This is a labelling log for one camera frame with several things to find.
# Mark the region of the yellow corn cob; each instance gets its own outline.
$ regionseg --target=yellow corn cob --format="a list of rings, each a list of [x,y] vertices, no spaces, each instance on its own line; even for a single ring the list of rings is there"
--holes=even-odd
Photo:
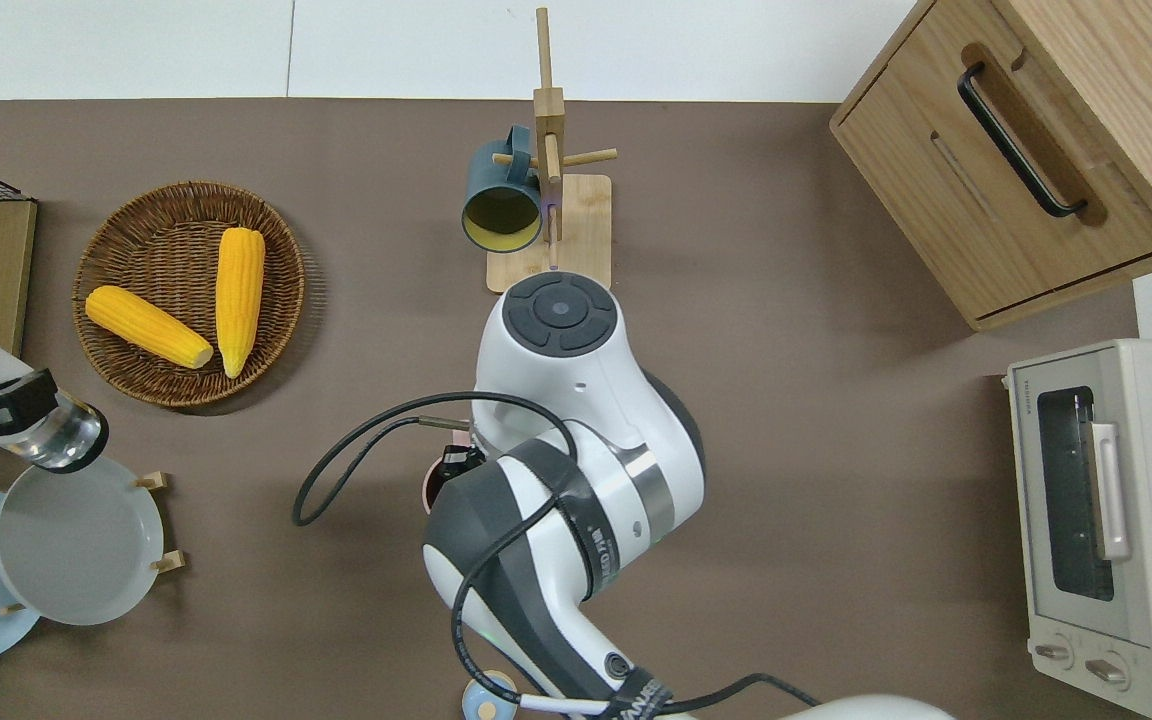
[[[211,361],[211,343],[202,340],[200,334],[123,288],[97,287],[83,308],[92,323],[166,361],[191,370]]]
[[[256,343],[264,282],[265,237],[248,228],[227,229],[220,236],[215,265],[215,347],[229,378],[243,372]]]

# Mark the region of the toaster oven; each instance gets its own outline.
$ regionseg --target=toaster oven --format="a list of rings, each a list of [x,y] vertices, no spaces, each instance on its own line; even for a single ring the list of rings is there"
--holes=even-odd
[[[1005,378],[1036,669],[1152,717],[1152,341]]]

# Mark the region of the round wicker tray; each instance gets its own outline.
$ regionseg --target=round wicker tray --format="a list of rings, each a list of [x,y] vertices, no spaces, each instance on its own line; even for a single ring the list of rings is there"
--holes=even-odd
[[[265,236],[265,285],[256,346],[238,378],[225,377],[220,351],[198,370],[174,365],[88,319],[83,301],[115,285],[160,306],[217,347],[215,282],[220,234]],[[105,220],[74,278],[74,327],[83,353],[111,386],[164,407],[197,407],[250,386],[291,340],[305,297],[305,264],[291,229],[260,197],[214,182],[157,188]]]

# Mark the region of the mug handle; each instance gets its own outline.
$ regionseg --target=mug handle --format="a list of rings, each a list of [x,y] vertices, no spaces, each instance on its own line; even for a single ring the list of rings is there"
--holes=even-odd
[[[531,169],[531,128],[525,126],[514,126],[509,128],[509,135],[503,138],[503,153],[513,156],[509,161],[508,182],[522,184],[526,179],[526,170]]]

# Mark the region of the black cable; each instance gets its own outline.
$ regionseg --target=black cable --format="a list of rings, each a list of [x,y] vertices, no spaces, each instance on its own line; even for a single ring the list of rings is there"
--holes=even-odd
[[[323,470],[325,470],[327,465],[332,464],[333,460],[338,458],[340,452],[344,450],[344,448],[348,447],[349,445],[353,445],[353,442],[355,442],[356,439],[363,437],[366,432],[369,432],[369,430],[374,429],[376,425],[379,425],[385,420],[392,420],[393,418],[397,418],[399,415],[410,414],[411,410],[419,409],[419,407],[438,406],[440,404],[440,402],[454,402],[461,400],[488,400],[493,402],[503,402],[507,406],[524,407],[524,409],[531,410],[532,414],[538,414],[543,416],[545,420],[550,420],[550,423],[552,423],[554,427],[558,429],[558,432],[562,434],[563,442],[567,442],[567,455],[571,456],[573,462],[576,461],[576,438],[573,437],[571,431],[567,429],[567,425],[563,424],[562,419],[559,418],[558,415],[554,415],[547,407],[536,404],[536,402],[526,400],[526,397],[518,397],[515,395],[505,395],[503,393],[499,392],[484,392],[484,391],[445,392],[445,393],[439,393],[439,395],[417,397],[416,400],[403,402],[402,406],[391,407],[391,409],[385,410],[384,414],[379,414],[374,416],[374,418],[365,420],[365,423],[362,423],[361,425],[358,425],[358,427],[349,430],[349,432],[344,437],[340,438],[339,441],[335,445],[333,445],[332,448],[329,448],[329,450],[326,450],[326,454],[324,454],[323,457],[319,458],[319,462],[317,462],[314,469],[310,470],[310,473],[306,475],[305,482],[301,483],[301,490],[300,492],[296,493],[296,501],[291,503],[291,523],[303,526],[312,523],[312,521],[318,520],[319,515],[323,515],[323,513],[326,509],[328,509],[328,506],[332,505],[332,501],[335,500],[335,497],[340,492],[340,488],[342,488],[344,486],[344,483],[348,482],[349,475],[353,473],[353,470],[355,470],[357,465],[362,462],[362,460],[367,455],[367,450],[371,450],[371,447],[376,446],[376,441],[379,441],[381,437],[385,437],[385,434],[393,432],[393,430],[403,427],[403,425],[407,424],[411,424],[407,423],[407,420],[411,420],[412,423],[415,423],[416,419],[404,418],[404,420],[400,420],[399,423],[381,430],[381,432],[376,438],[372,438],[372,441],[369,442],[366,447],[364,447],[364,450],[362,450],[358,454],[358,456],[355,457],[351,464],[349,464],[349,468],[342,475],[340,475],[338,484],[335,484],[335,487],[333,487],[332,491],[328,493],[328,497],[326,497],[325,500],[320,502],[319,506],[316,507],[314,511],[311,511],[310,515],[305,516],[304,513],[305,500],[308,495],[310,495],[311,488],[314,488],[314,484],[317,483],[317,479],[319,479],[319,475],[323,473]]]
[[[774,675],[768,675],[767,673],[753,673],[745,675],[741,680],[736,680],[735,683],[727,685],[721,689],[721,691],[715,691],[712,694],[704,694],[700,697],[694,697],[691,700],[683,702],[668,702],[660,708],[660,715],[675,715],[679,712],[691,712],[692,710],[700,710],[700,707],[708,707],[710,705],[717,705],[719,702],[727,700],[734,694],[738,694],[742,689],[749,688],[753,683],[767,683],[774,685],[775,688],[782,689],[790,694],[791,696],[799,698],[809,707],[814,707],[820,705],[817,698],[809,696],[809,694],[801,691],[801,689],[788,684],[785,680],[778,679]]]
[[[477,665],[470,657],[470,649],[465,645],[465,627],[463,626],[462,615],[465,614],[465,600],[470,597],[470,586],[473,581],[483,574],[483,570],[503,552],[509,543],[516,541],[520,537],[539,523],[540,518],[544,518],[550,510],[558,506],[558,495],[550,495],[548,500],[545,500],[531,515],[526,515],[525,520],[521,523],[509,529],[503,536],[500,536],[497,541],[492,543],[492,547],[486,548],[483,555],[479,555],[470,569],[465,573],[465,577],[461,579],[461,588],[457,588],[456,600],[452,602],[452,646],[456,649],[456,657],[461,660],[461,665],[465,666],[465,670],[475,682],[483,685],[486,691],[499,697],[500,700],[513,703],[513,705],[518,705],[522,700],[522,696],[511,691],[511,689],[498,684],[492,676],[484,673],[482,667]]]

